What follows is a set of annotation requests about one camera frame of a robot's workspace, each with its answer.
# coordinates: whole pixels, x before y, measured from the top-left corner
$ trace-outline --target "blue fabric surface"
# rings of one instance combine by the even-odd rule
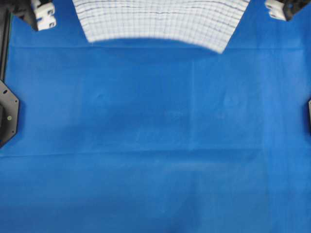
[[[311,6],[251,1],[222,55],[177,41],[87,43],[14,19],[0,232],[311,232]]]

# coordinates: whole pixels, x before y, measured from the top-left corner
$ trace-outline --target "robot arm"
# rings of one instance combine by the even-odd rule
[[[52,0],[3,0],[0,8],[28,23],[35,31],[41,31],[56,26],[53,16],[55,7]]]
[[[266,0],[272,18],[290,21],[295,14],[304,8],[311,0]]]

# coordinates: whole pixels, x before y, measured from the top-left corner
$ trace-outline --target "black frame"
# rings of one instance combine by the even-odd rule
[[[0,148],[17,133],[19,99],[4,84],[11,15],[0,9]]]

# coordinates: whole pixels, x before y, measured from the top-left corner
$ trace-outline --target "white plastic part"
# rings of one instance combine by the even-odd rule
[[[40,0],[32,0],[38,30],[46,30],[56,26],[55,6],[53,3],[41,5]]]
[[[266,0],[265,6],[269,9],[269,15],[271,18],[276,18],[279,20],[286,21],[283,7],[284,4],[277,0]]]

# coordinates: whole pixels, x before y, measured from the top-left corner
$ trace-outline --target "white grid paper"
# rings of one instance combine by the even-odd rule
[[[152,37],[222,53],[250,0],[73,0],[89,42]]]

